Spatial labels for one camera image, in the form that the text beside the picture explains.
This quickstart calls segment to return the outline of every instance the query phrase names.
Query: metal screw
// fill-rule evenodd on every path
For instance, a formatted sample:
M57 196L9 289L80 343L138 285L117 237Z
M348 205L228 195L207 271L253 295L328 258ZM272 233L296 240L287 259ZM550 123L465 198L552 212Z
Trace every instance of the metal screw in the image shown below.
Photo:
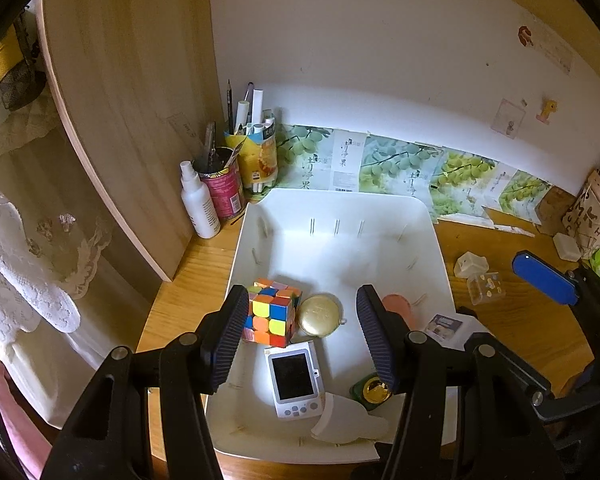
M491 345L480 345L478 346L478 352L480 352L485 357L493 357L496 355L496 351L493 349Z
M182 334L178 339L180 344L183 346L193 345L193 343L195 343L197 340L198 336L195 335L193 332L187 332L186 334Z
M542 394L542 392L536 392L531 396L531 403L536 407L540 406L543 400L544 395Z
M409 341L412 343L416 343L416 345L421 345L427 342L427 335L424 332L409 332Z
M116 361L120 361L120 359L124 359L128 354L129 354L129 350L127 350L123 346L114 348L111 351L111 357L113 357Z

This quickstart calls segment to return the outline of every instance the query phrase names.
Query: white handheld device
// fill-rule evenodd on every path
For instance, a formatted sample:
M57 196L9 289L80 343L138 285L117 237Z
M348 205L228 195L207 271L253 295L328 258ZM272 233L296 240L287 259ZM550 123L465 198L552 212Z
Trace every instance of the white handheld device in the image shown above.
M284 420L322 414L324 386L313 341L264 351L276 413Z

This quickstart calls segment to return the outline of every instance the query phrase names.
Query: white plastic bin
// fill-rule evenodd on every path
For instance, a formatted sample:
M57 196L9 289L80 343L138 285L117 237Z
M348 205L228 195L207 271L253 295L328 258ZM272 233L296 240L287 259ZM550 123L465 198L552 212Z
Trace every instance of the white plastic bin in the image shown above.
M429 213L411 197L273 189L247 207L228 289L259 277L299 287L304 298L321 292L338 298L346 323L314 342L325 391L341 396L374 370L356 315L361 285L372 284L381 298L401 294L413 302L426 294L414 307L421 328L434 314L455 312ZM318 417L279 420L263 350L241 341L227 382L208 398L218 451L284 463L378 458L370 441L335 446L312 439ZM393 441L403 402L395 396L373 411L390 422L384 442ZM455 439L456 409L456 390L448 388L443 444Z

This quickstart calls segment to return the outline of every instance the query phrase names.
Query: green grape picture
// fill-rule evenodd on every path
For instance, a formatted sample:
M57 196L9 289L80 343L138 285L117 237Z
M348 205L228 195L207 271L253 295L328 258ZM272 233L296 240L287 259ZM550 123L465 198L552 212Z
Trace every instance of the green grape picture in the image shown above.
M292 126L290 130L283 128L279 133L276 133L279 168L292 165L300 156L313 155L321 140L331 135L326 128L310 126Z
M493 174L497 162L473 153L448 150L430 182L430 193L437 215L466 213L483 216L477 196Z
M503 212L518 215L516 202L531 202L550 187L544 180L518 170L500 194L498 202Z
M490 158L472 153L450 152L445 163L433 176L431 185L439 189L441 186L475 184L495 167L496 162Z
M432 146L422 146L403 140L370 136L360 167L360 191L371 193L396 193L392 182L399 178L406 181L406 172L420 178L422 163L442 151Z
M431 189L431 200L438 215L451 215L461 209L461 204L449 195L440 193L437 189Z

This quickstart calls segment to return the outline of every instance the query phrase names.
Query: white spray bottle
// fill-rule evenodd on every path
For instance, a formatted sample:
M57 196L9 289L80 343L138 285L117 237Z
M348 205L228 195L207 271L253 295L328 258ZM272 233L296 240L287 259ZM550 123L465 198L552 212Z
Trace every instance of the white spray bottle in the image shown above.
M220 231L220 221L211 201L209 188L200 180L190 160L180 163L182 201L200 238L213 238Z

